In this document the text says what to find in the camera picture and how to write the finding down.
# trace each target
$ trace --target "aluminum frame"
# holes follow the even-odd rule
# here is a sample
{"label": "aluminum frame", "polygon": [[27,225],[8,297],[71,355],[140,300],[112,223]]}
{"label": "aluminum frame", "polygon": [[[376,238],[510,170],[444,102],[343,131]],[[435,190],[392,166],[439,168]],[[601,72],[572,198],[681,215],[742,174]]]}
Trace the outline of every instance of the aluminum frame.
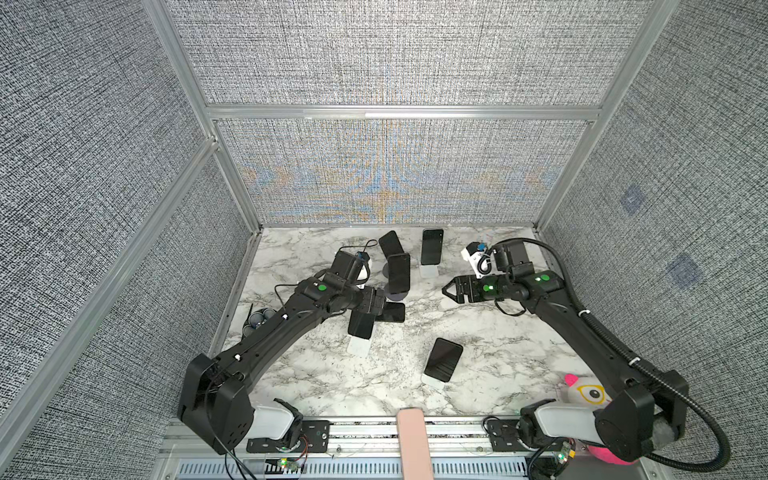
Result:
{"label": "aluminum frame", "polygon": [[539,231],[547,228],[565,195],[573,186],[581,168],[589,158],[594,146],[600,140],[605,128],[611,121],[611,117],[613,117],[627,90],[629,90],[630,84],[643,66],[650,50],[653,48],[659,35],[661,35],[661,31],[664,30],[664,26],[675,10],[677,10],[679,3],[680,0],[656,0],[651,6],[648,15],[635,35],[629,52],[624,57],[624,61],[606,92],[600,117],[584,131],[574,153],[566,163],[541,207],[535,222]]}
{"label": "aluminum frame", "polygon": [[0,475],[5,472],[40,415],[69,375],[104,317],[131,281],[184,196],[216,150],[213,137],[205,139],[163,197],[128,241],[104,279],[91,292],[67,329],[45,355],[38,368],[0,419]]}
{"label": "aluminum frame", "polygon": [[391,118],[481,118],[496,120],[596,121],[597,106],[560,105],[260,105],[210,104],[211,120],[231,118],[304,118],[308,120],[372,120]]}
{"label": "aluminum frame", "polygon": [[263,228],[532,228],[533,222],[521,223],[262,223]]}
{"label": "aluminum frame", "polygon": [[237,270],[237,277],[232,284],[232,290],[227,298],[227,305],[224,307],[224,311],[219,318],[219,326],[216,328],[213,340],[210,342],[210,348],[208,349],[208,356],[210,358],[215,357],[221,352],[221,348],[224,345],[224,341],[227,339],[227,332],[230,330],[232,318],[235,314],[237,304],[240,302],[240,296],[243,294],[243,287],[248,279],[250,273],[250,266],[253,263],[253,258],[256,256],[256,250],[259,248],[261,242],[261,232],[254,233],[250,239],[248,239],[248,247],[246,247],[245,254],[243,255],[243,261],[240,263],[240,268]]}
{"label": "aluminum frame", "polygon": [[237,167],[235,167],[232,157],[227,152],[226,147],[223,147],[223,140],[218,133],[215,124],[206,115],[205,93],[200,87],[200,83],[197,81],[189,57],[187,56],[184,47],[181,45],[179,34],[170,18],[170,12],[168,11],[167,6],[163,0],[142,0],[141,3],[144,5],[144,10],[149,15],[152,25],[154,25],[154,28],[157,31],[157,36],[160,37],[160,41],[165,48],[168,60],[176,71],[176,76],[184,89],[184,93],[187,94],[187,100],[190,102],[190,106],[197,117],[197,121],[200,123],[200,127],[203,129],[206,136],[213,135],[216,137],[222,147],[221,150],[217,152],[217,160],[219,161],[221,173],[230,188],[232,198],[235,200],[238,208],[240,208],[240,212],[243,215],[246,225],[248,225],[251,232],[256,233],[259,231],[261,225],[256,212],[256,206],[248,195],[243,178],[240,176]]}

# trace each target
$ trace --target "pink plush toy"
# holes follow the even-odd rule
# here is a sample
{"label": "pink plush toy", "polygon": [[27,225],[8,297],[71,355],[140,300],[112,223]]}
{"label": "pink plush toy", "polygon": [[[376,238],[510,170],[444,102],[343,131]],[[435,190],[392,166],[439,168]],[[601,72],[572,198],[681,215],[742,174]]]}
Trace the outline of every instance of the pink plush toy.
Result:
{"label": "pink plush toy", "polygon": [[[611,397],[605,392],[600,381],[594,377],[577,377],[572,373],[565,376],[568,384],[568,402],[581,403],[588,406],[598,406],[611,401]],[[588,446],[589,452],[603,462],[615,465],[632,465],[634,462],[625,462],[612,454],[610,450],[601,447]]]}

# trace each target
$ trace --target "black cable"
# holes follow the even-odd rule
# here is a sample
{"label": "black cable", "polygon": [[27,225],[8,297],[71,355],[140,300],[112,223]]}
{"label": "black cable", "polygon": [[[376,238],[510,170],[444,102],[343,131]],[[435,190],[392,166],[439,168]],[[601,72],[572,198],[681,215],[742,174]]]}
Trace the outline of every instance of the black cable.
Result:
{"label": "black cable", "polygon": [[488,423],[487,423],[488,420],[498,420],[500,422],[501,419],[496,415],[488,415],[482,420],[482,423],[480,425],[483,429],[483,432],[485,432],[486,435],[491,435],[491,433],[488,431]]}
{"label": "black cable", "polygon": [[502,313],[504,313],[505,315],[509,315],[509,316],[520,316],[520,315],[522,315],[523,313],[527,312],[527,310],[525,309],[525,307],[523,307],[523,310],[522,310],[522,311],[520,311],[520,312],[516,312],[516,313],[507,313],[507,312],[505,312],[505,311],[504,311],[504,309],[502,309],[502,307],[501,307],[501,306],[498,304],[498,300],[494,300],[494,301],[493,301],[493,303],[494,303],[494,305],[496,305],[496,308],[498,308],[498,309],[499,309],[499,311],[500,311],[500,312],[502,312]]}
{"label": "black cable", "polygon": [[[227,365],[227,366],[225,366],[225,367],[223,367],[223,368],[222,368],[222,371],[225,371],[226,369],[230,368],[230,366],[232,366],[232,365],[233,365],[235,362],[236,362],[236,360],[232,360],[232,361],[229,363],[229,365]],[[202,372],[202,373],[205,373],[205,372],[207,372],[207,371],[208,371],[208,369],[209,369],[210,367],[214,366],[214,365],[217,365],[217,364],[216,364],[216,363],[211,363],[211,364],[210,364],[208,367],[206,367],[206,369],[205,369],[205,370],[203,370],[203,372]],[[206,415],[206,417],[208,418],[208,422],[211,424],[211,430],[210,430],[210,432],[214,434],[214,438],[215,438],[215,439],[216,439],[216,440],[219,442],[219,445],[221,445],[221,447],[224,449],[224,451],[225,451],[225,452],[224,452],[224,454],[226,455],[226,454],[228,453],[228,454],[232,455],[232,458],[233,458],[233,459],[234,459],[234,461],[237,463],[237,468],[240,470],[240,464],[242,463],[242,462],[241,462],[241,460],[240,460],[239,458],[237,458],[237,455],[235,455],[235,453],[234,453],[232,450],[229,450],[229,449],[228,449],[228,448],[225,446],[224,442],[222,442],[222,441],[221,441],[221,439],[219,438],[219,435],[218,435],[218,434],[217,434],[217,433],[214,431],[214,429],[213,429],[213,420],[212,420],[212,418],[210,417],[210,412],[208,412],[208,394],[209,394],[209,393],[211,393],[211,391],[212,391],[212,388],[211,388],[211,387],[213,386],[213,384],[214,384],[214,379],[211,379],[211,380],[210,380],[210,383],[209,383],[209,385],[208,385],[208,388],[206,389],[206,391],[205,391],[205,393],[204,393],[204,395],[203,395],[203,411],[205,412],[205,415]],[[247,466],[243,465],[243,468],[245,468],[245,471],[246,471],[246,472],[248,472],[248,475],[250,475],[250,477],[251,477],[253,480],[257,480],[257,479],[256,479],[256,476],[255,476],[253,473],[251,473],[251,471],[248,469],[248,467],[247,467]]]}
{"label": "black cable", "polygon": [[601,340],[603,340],[608,346],[610,346],[613,350],[615,350],[622,358],[630,362],[630,366],[632,368],[636,369],[640,373],[643,373],[649,379],[654,380],[656,383],[664,387],[669,393],[676,396],[683,403],[685,403],[688,406],[688,408],[693,410],[694,413],[696,413],[702,420],[704,420],[704,423],[706,423],[707,426],[710,428],[710,430],[712,430],[712,433],[715,435],[715,439],[717,440],[717,446],[718,446],[717,455],[715,456],[715,458],[711,459],[708,462],[702,462],[702,463],[680,462],[679,460],[663,457],[655,453],[650,453],[646,456],[651,460],[653,460],[654,462],[659,462],[660,464],[667,465],[672,468],[677,468],[679,470],[685,470],[687,472],[715,472],[716,470],[719,470],[722,467],[724,467],[730,460],[730,442],[728,442],[728,437],[725,431],[722,429],[722,427],[720,427],[720,425],[717,423],[717,420],[715,420],[715,418],[712,415],[710,415],[709,412],[707,412],[698,403],[693,401],[690,397],[688,397],[684,393],[677,390],[675,387],[670,385],[666,380],[659,377],[659,375],[657,375],[655,371],[651,371],[650,369],[642,365],[640,356],[638,354],[636,354],[632,350],[625,349],[623,346],[613,341],[613,339],[611,338],[612,335],[610,334],[610,332],[608,332],[608,330],[602,324],[600,324],[600,322],[598,322],[597,317],[589,313],[584,308],[584,304],[578,299],[578,296],[576,295],[576,291],[574,290],[574,287],[573,287],[573,283],[571,282],[571,277],[565,268],[565,264],[563,263],[563,260],[560,258],[558,253],[554,251],[554,248],[550,247],[544,242],[541,242],[540,240],[534,240],[532,238],[510,238],[495,244],[492,247],[492,250],[495,249],[496,246],[499,245],[500,243],[504,243],[512,240],[520,240],[524,243],[532,243],[534,245],[538,245],[539,247],[547,250],[554,257],[554,260],[558,263],[558,266],[560,267],[560,271],[563,273],[563,280],[565,282],[565,291],[568,294],[568,298],[571,300],[571,303],[573,303],[573,306],[576,309],[576,311],[579,312],[579,317],[582,320],[584,320],[587,326],[589,326],[592,329],[592,331],[598,337],[600,337]]}
{"label": "black cable", "polygon": [[228,456],[228,454],[225,453],[224,454],[224,470],[227,470],[227,475],[229,475],[231,480],[235,480],[234,477],[232,476],[232,474],[230,473],[230,468],[227,466],[227,456]]}
{"label": "black cable", "polygon": [[371,239],[371,240],[368,240],[365,245],[342,245],[341,247],[339,247],[339,250],[341,250],[342,248],[362,248],[362,251],[365,252],[366,248],[375,247],[378,244],[379,244],[378,240]]}
{"label": "black cable", "polygon": [[299,286],[299,284],[298,283],[278,283],[277,285],[275,285],[275,295],[277,295],[277,299],[280,301],[280,305],[282,305],[283,308],[285,308],[286,304],[283,302],[283,298],[277,292],[278,286]]}
{"label": "black cable", "polygon": [[552,445],[553,443],[564,442],[566,440],[568,440],[568,438],[566,437],[557,437],[552,439],[551,442],[549,442],[547,445],[544,445],[539,450],[536,450],[536,453],[533,454],[533,456],[531,457],[531,460],[528,462],[528,478],[533,479],[533,477],[531,476],[531,474],[533,473],[533,464],[541,456],[541,454],[544,453],[544,450],[548,449],[550,445]]}
{"label": "black cable", "polygon": [[490,275],[491,272],[493,271],[493,266],[491,264],[491,254],[488,253],[487,250],[486,250],[486,253],[482,254],[482,256],[480,257],[480,260],[478,260],[477,267],[478,267],[478,273],[482,275]]}
{"label": "black cable", "polygon": [[240,463],[242,463],[241,460],[237,457],[235,457],[235,459],[238,461],[236,465],[237,465],[237,470],[240,472],[240,476],[243,477],[243,480],[247,480],[247,478],[245,478],[245,474],[243,473],[243,469],[240,467]]}

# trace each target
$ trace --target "textured gray panel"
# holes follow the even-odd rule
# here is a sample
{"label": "textured gray panel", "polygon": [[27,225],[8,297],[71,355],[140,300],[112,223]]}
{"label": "textured gray panel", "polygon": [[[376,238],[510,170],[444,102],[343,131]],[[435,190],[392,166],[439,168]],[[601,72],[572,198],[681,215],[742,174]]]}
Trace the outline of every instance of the textured gray panel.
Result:
{"label": "textured gray panel", "polygon": [[[765,2],[684,0],[544,232],[589,308],[730,435],[726,470],[677,478],[768,468],[766,25]],[[664,453],[701,460],[713,439],[689,416]]]}
{"label": "textured gray panel", "polygon": [[148,477],[249,235],[209,159],[3,478]]}
{"label": "textured gray panel", "polygon": [[2,414],[203,137],[139,1],[0,9]]}
{"label": "textured gray panel", "polygon": [[651,0],[168,7],[210,102],[599,104]]}
{"label": "textured gray panel", "polygon": [[265,223],[532,222],[581,121],[220,121]]}

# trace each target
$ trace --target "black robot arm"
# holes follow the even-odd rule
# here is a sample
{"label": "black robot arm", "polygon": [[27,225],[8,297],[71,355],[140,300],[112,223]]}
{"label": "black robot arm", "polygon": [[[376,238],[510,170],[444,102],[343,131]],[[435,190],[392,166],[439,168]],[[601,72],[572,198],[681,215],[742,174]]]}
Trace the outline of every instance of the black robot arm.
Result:
{"label": "black robot arm", "polygon": [[[528,259],[525,242],[549,250],[560,263],[565,278],[552,270],[536,272]],[[477,247],[470,247],[468,250],[475,253]],[[592,412],[592,432],[599,440],[596,443],[628,462],[649,456],[675,468],[700,472],[717,470],[728,462],[730,447],[724,432],[711,416],[687,397],[685,379],[674,370],[661,372],[640,358],[586,310],[573,291],[567,270],[549,245],[530,239],[505,240],[475,254],[470,261],[487,263],[491,255],[501,274],[457,276],[443,287],[443,293],[457,303],[464,303],[465,299],[470,303],[517,300],[559,333],[587,363],[612,398],[604,408]],[[449,292],[452,287],[455,287],[455,293]],[[553,402],[545,400],[521,410],[518,434],[526,445],[538,448],[547,445],[553,437],[576,437],[556,432],[567,428],[567,422],[564,422],[566,417],[551,413],[557,413],[557,407],[551,405]],[[720,444],[718,456],[710,462],[689,464],[653,454],[654,450],[683,436],[689,407],[715,433]],[[552,420],[556,426],[543,425],[545,419]]]}
{"label": "black robot arm", "polygon": [[302,280],[283,308],[249,336],[214,359],[193,359],[184,377],[179,419],[220,454],[240,443],[253,423],[248,394],[288,347],[343,310],[382,314],[383,292],[357,286],[367,260],[364,253],[339,250],[329,269]]}

